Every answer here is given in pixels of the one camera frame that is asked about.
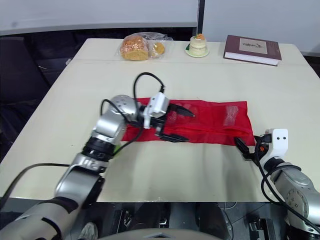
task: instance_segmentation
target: red cloth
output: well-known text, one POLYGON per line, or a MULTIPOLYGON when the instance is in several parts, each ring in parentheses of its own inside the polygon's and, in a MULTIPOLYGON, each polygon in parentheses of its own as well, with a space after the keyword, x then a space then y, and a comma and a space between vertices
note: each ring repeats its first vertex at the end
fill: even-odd
MULTIPOLYGON (((149 98, 138 99, 147 105, 149 98)), ((170 100, 195 114, 195 117, 170 112, 164 127, 165 134, 177 134, 189 139, 190 143, 235 145, 234 137, 241 137, 248 146, 255 145, 247 102, 209 102, 202 100, 170 100)), ((128 126, 123 141, 133 139, 138 129, 128 126)), ((145 129, 139 142, 159 141, 154 128, 145 129)))

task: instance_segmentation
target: plastic bag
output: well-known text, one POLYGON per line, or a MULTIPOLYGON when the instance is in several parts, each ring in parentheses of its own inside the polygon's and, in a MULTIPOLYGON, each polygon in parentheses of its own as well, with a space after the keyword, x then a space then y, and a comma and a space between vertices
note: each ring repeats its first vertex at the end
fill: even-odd
POLYGON ((124 38, 117 53, 126 60, 160 59, 169 51, 172 41, 172 37, 159 32, 137 32, 124 38))

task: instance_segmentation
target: table surface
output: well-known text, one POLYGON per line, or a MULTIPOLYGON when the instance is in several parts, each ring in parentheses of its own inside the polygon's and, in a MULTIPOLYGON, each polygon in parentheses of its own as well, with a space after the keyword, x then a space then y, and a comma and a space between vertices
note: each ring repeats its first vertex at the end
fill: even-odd
MULTIPOLYGON (((141 72, 157 75, 169 99, 247 101, 253 132, 287 128, 284 160, 298 165, 320 191, 320 79, 292 44, 280 44, 277 67, 223 58, 225 44, 208 42, 209 55, 192 58, 186 41, 172 42, 162 59, 126 61, 116 54, 121 39, 88 39, 51 87, 0 165, 0 195, 25 167, 72 162, 99 118, 100 102, 132 95, 141 72)), ((143 76, 139 97, 151 97, 158 83, 143 76)), ((12 197, 49 199, 66 169, 36 167, 16 185, 12 197)), ((105 173, 103 202, 262 202, 258 168, 234 146, 135 142, 105 173)))

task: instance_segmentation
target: book cover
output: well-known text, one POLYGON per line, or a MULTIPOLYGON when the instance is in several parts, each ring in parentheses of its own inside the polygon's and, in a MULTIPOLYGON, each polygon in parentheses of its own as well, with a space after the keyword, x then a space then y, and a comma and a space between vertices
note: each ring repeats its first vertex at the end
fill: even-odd
POLYGON ((276 41, 243 36, 228 35, 223 57, 226 53, 282 60, 279 45, 276 41))

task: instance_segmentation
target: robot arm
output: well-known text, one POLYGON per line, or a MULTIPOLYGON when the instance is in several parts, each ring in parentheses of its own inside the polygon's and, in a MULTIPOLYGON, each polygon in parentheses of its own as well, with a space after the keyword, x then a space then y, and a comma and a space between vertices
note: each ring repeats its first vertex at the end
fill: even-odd
MULTIPOLYGON (((249 153, 249 148, 245 146, 240 138, 235 139, 236 146, 247 160, 252 160, 256 165, 255 154, 259 156, 259 164, 265 174, 272 173, 270 180, 274 183, 277 191, 283 197, 289 208, 294 209, 316 226, 320 225, 320 193, 315 189, 312 181, 300 169, 280 166, 292 165, 283 161, 283 157, 288 150, 288 130, 269 129, 259 139, 258 153, 249 153)), ((320 235, 313 227, 306 224, 301 218, 288 211, 288 223, 291 231, 295 234, 301 232, 305 236, 320 235)))
POLYGON ((94 203, 103 187, 105 179, 101 176, 115 155, 115 148, 120 144, 127 125, 142 126, 139 116, 145 109, 146 128, 157 129, 157 136, 171 142, 186 142, 188 139, 178 135, 165 135, 163 128, 167 112, 194 117, 187 109, 169 104, 161 93, 161 99, 154 96, 156 107, 148 109, 135 99, 118 95, 111 102, 108 110, 101 115, 86 142, 71 165, 68 167, 55 189, 54 198, 33 206, 15 221, 0 231, 3 240, 60 240, 69 232, 81 209, 94 203))

